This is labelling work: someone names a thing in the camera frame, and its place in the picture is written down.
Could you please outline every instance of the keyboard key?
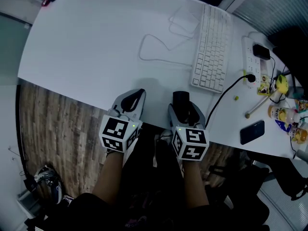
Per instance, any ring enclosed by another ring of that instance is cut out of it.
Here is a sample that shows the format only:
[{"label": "keyboard key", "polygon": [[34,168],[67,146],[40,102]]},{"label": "keyboard key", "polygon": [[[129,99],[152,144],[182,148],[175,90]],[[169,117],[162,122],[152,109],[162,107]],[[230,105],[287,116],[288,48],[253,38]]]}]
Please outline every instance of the keyboard key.
[{"label": "keyboard key", "polygon": [[214,84],[215,84],[215,81],[211,80],[211,81],[210,81],[210,88],[211,88],[211,89],[214,88]]}]

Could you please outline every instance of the wooden floor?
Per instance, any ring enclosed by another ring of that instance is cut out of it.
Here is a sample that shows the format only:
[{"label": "wooden floor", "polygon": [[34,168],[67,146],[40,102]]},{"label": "wooden floor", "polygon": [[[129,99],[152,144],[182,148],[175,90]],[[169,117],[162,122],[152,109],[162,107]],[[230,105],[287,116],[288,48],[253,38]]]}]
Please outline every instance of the wooden floor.
[{"label": "wooden floor", "polygon": [[[106,157],[98,132],[105,110],[59,95],[29,82],[21,87],[20,125],[27,168],[34,175],[44,164],[60,175],[66,193],[91,192]],[[204,184],[220,185],[223,178],[208,172],[226,165],[234,150],[212,143],[203,161]]]}]

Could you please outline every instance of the charger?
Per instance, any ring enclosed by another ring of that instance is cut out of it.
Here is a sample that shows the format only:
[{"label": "charger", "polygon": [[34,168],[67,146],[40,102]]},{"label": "charger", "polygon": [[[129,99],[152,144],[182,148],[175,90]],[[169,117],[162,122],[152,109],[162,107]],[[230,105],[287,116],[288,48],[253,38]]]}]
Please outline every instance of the charger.
[{"label": "charger", "polygon": [[253,47],[252,47],[252,50],[253,50],[253,54],[256,56],[256,57],[259,57],[263,60],[269,60],[270,59],[270,52],[269,52],[269,49],[259,45],[259,44],[255,44]]}]

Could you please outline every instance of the white desk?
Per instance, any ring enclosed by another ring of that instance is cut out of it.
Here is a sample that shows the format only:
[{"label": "white desk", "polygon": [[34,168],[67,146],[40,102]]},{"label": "white desk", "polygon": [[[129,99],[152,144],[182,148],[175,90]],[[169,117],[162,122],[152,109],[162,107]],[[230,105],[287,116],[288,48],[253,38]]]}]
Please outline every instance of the white desk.
[{"label": "white desk", "polygon": [[[200,1],[187,0],[186,3],[195,16],[201,17]],[[18,76],[105,110],[118,95],[144,88],[147,96],[142,121],[165,128],[168,128],[167,106],[176,90],[188,91],[191,101],[208,114],[219,96],[190,86],[190,68],[138,58],[145,34],[172,41],[168,18],[181,4],[181,0],[57,0],[40,10],[24,49]],[[225,88],[243,74],[241,38],[255,31],[238,18],[234,18],[233,27]],[[181,57],[191,57],[194,51],[192,47]],[[278,68],[284,66],[277,58],[276,64]],[[234,95],[240,97],[236,102]],[[267,117],[268,105],[249,120],[244,118],[244,113],[260,99],[256,90],[238,83],[211,117],[210,140],[292,157],[289,137]],[[260,119],[265,121],[265,135],[241,145],[240,129]]]}]

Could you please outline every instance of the bottle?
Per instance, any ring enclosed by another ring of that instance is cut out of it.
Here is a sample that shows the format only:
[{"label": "bottle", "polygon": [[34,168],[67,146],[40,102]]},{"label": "bottle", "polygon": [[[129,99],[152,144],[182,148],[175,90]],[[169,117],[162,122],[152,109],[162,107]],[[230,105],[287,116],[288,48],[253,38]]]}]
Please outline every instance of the bottle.
[{"label": "bottle", "polygon": [[298,144],[303,144],[307,139],[307,131],[305,129],[291,127],[289,136],[292,141],[296,141]]},{"label": "bottle", "polygon": [[283,121],[285,123],[299,123],[300,115],[293,109],[270,105],[268,109],[270,118]]}]

